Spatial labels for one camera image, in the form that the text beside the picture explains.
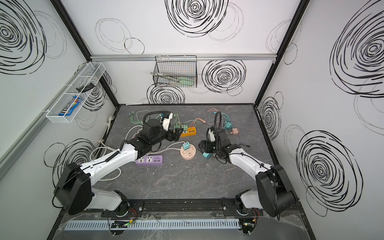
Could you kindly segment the purple power strip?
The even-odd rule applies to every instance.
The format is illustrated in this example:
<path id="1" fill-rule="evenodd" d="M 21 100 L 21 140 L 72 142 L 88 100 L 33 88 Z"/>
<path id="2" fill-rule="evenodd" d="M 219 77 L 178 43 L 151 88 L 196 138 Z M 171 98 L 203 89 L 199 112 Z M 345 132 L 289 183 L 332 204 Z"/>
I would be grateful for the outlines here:
<path id="1" fill-rule="evenodd" d="M 136 160 L 136 165 L 138 166 L 155 166 L 163 164 L 162 155 L 149 155 L 143 156 Z"/>

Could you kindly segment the pink round power strip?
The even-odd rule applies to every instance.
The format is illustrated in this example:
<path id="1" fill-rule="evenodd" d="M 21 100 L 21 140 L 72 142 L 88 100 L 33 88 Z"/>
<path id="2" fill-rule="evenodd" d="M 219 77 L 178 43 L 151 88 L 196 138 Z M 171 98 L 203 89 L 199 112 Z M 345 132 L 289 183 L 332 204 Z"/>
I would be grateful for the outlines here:
<path id="1" fill-rule="evenodd" d="M 196 153 L 197 149 L 194 145 L 190 145 L 190 147 L 186 150 L 184 147 L 180 148 L 181 157 L 185 160 L 192 160 L 196 156 Z"/>

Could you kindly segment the orange power strip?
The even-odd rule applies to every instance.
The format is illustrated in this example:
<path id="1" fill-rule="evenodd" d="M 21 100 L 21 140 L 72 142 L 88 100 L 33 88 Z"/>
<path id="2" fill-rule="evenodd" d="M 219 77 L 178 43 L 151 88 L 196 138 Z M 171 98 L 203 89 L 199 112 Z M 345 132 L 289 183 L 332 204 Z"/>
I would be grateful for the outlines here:
<path id="1" fill-rule="evenodd" d="M 197 134 L 197 130 L 195 127 L 190 127 L 186 131 L 183 131 L 181 134 L 181 138 L 195 136 Z"/>

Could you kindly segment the teal charger plug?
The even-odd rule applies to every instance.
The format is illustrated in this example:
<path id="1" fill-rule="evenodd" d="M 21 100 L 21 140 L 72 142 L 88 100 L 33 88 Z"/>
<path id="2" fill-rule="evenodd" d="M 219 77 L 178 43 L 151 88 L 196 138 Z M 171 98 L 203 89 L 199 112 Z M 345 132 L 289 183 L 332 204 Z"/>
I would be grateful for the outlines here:
<path id="1" fill-rule="evenodd" d="M 186 142 L 186 143 L 183 144 L 183 149 L 184 150 L 188 150 L 190 147 L 191 147 L 191 145 L 190 145 L 189 142 Z"/>

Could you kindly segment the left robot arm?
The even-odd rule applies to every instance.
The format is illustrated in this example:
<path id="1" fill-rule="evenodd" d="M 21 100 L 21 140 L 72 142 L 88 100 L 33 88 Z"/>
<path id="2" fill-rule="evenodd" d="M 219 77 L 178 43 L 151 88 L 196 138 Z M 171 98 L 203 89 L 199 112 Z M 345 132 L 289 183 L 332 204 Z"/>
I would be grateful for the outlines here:
<path id="1" fill-rule="evenodd" d="M 55 187 L 54 197 L 69 215 L 91 209 L 106 210 L 124 217 L 130 209 L 127 197 L 117 190 L 104 191 L 93 186 L 114 170 L 151 152 L 152 147 L 163 140 L 178 141 L 182 132 L 183 128 L 170 129 L 167 120 L 148 120 L 139 135 L 123 140 L 115 151 L 81 165 L 67 165 Z"/>

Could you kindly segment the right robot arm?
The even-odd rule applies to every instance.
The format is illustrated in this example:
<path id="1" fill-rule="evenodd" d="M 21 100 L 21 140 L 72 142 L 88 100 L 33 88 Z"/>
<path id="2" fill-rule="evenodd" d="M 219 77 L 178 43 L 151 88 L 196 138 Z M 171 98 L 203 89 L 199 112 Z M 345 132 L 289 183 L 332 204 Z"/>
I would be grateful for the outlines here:
<path id="1" fill-rule="evenodd" d="M 263 210 L 271 217 L 299 202 L 293 185 L 281 165 L 269 165 L 248 154 L 240 145 L 232 144 L 223 129 L 210 127 L 206 140 L 198 145 L 203 154 L 213 154 L 224 164 L 237 166 L 256 181 L 256 190 L 245 190 L 235 197 L 237 211 L 246 215 L 252 210 Z"/>

